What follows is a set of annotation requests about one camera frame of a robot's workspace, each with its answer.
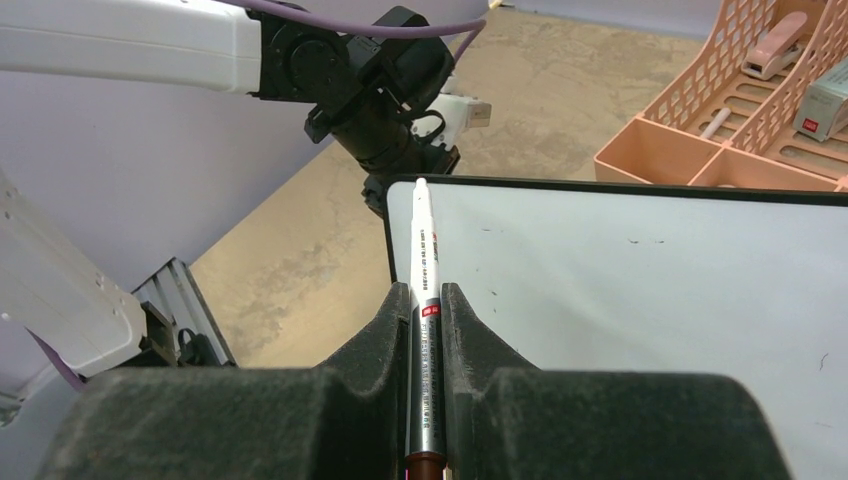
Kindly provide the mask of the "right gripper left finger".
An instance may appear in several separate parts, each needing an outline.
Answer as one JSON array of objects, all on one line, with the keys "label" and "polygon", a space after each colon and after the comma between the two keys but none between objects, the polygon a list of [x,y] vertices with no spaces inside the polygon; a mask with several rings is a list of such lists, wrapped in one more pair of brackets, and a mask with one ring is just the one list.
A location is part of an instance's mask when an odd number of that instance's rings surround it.
[{"label": "right gripper left finger", "polygon": [[399,479],[406,285],[317,366],[124,368],[82,393],[41,479]]}]

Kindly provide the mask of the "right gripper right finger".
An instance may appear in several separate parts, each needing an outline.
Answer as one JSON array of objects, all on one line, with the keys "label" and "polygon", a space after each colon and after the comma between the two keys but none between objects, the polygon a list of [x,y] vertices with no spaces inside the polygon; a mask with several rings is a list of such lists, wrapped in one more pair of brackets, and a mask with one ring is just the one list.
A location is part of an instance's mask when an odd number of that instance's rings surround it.
[{"label": "right gripper right finger", "polygon": [[787,479],[754,397],[722,375],[543,370],[442,288],[457,479]]}]

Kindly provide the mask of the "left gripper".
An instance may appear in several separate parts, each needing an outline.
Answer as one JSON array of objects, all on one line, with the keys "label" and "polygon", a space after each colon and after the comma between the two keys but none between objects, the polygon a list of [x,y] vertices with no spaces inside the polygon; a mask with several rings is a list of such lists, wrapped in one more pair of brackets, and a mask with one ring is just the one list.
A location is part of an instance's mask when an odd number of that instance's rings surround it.
[{"label": "left gripper", "polygon": [[400,149],[391,149],[376,162],[361,164],[368,173],[361,192],[364,202],[374,214],[383,216],[384,200],[392,179],[402,175],[450,175],[460,159],[456,146],[445,149],[410,142]]}]

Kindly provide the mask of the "white red marker pen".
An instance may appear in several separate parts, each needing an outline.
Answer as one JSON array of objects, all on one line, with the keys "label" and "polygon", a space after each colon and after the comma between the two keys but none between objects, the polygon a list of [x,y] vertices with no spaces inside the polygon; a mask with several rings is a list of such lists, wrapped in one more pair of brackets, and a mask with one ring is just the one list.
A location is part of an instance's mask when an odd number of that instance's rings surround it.
[{"label": "white red marker pen", "polygon": [[442,479],[447,466],[438,239],[427,180],[412,193],[405,467],[409,479]]}]

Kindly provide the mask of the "black framed whiteboard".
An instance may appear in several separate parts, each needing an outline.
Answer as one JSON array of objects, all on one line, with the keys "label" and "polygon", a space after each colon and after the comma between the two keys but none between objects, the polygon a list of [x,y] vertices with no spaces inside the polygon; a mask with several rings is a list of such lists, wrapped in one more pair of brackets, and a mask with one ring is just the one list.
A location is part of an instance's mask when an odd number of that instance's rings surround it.
[{"label": "black framed whiteboard", "polygon": [[842,192],[428,183],[440,275],[544,370],[718,374],[797,479],[847,475]]}]

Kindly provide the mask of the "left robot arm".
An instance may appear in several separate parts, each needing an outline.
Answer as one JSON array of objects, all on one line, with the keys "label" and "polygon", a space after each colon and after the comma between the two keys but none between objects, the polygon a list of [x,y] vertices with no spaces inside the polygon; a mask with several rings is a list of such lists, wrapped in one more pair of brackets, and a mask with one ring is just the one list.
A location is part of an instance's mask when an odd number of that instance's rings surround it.
[{"label": "left robot arm", "polygon": [[[396,6],[345,25],[284,1],[67,1],[1,5],[1,67],[200,87],[310,106],[314,143],[332,137],[365,170],[382,213],[392,177],[449,174],[470,107],[452,91],[445,38]],[[51,373],[74,387],[121,366],[231,366],[187,266],[171,260],[134,297],[77,249],[14,184],[1,182],[1,421]]]}]

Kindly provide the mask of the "small white stick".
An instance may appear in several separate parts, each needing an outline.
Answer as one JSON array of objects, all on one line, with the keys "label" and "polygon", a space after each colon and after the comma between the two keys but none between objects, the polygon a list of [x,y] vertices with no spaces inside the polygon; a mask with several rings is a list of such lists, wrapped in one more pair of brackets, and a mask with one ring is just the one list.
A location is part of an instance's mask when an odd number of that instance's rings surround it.
[{"label": "small white stick", "polygon": [[728,107],[723,107],[716,111],[711,121],[702,130],[700,138],[705,140],[711,139],[716,134],[716,132],[722,127],[724,122],[729,118],[731,113],[732,111]]}]

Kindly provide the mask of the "peach plastic desk organizer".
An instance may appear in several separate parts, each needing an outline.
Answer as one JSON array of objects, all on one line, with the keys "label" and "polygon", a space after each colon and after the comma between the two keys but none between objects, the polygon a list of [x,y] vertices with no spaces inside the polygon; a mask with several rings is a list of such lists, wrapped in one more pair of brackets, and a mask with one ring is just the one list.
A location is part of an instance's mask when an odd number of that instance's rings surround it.
[{"label": "peach plastic desk organizer", "polygon": [[[808,15],[801,57],[768,81],[741,66],[784,16]],[[595,156],[601,182],[843,193],[847,133],[824,142],[793,121],[807,88],[847,57],[843,1],[724,1],[699,54]],[[709,140],[716,111],[732,113]]]}]

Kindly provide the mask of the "pink stapler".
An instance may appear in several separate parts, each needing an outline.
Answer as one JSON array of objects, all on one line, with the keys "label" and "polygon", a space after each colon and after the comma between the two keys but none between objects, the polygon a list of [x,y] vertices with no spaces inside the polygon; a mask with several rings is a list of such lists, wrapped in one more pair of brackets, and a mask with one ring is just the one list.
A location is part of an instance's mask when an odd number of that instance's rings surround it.
[{"label": "pink stapler", "polygon": [[808,15],[794,11],[784,16],[749,51],[741,72],[749,77],[768,81],[802,55],[804,47],[799,43]]}]

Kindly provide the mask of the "grey green box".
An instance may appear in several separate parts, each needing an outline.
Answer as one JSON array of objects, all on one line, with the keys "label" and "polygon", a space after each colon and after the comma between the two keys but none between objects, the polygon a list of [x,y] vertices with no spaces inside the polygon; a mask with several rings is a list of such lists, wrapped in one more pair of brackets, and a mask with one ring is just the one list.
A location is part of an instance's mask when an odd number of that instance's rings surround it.
[{"label": "grey green box", "polygon": [[805,91],[793,121],[794,129],[824,142],[847,126],[847,60],[844,59]]}]

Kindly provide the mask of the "black aluminium base frame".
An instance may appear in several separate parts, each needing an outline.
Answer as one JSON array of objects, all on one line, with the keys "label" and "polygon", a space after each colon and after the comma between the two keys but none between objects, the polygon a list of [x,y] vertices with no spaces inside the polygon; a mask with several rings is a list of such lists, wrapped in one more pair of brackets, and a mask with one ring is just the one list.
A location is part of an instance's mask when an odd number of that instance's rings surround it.
[{"label": "black aluminium base frame", "polygon": [[147,335],[136,365],[235,367],[189,266],[173,258],[133,291],[147,314]]}]

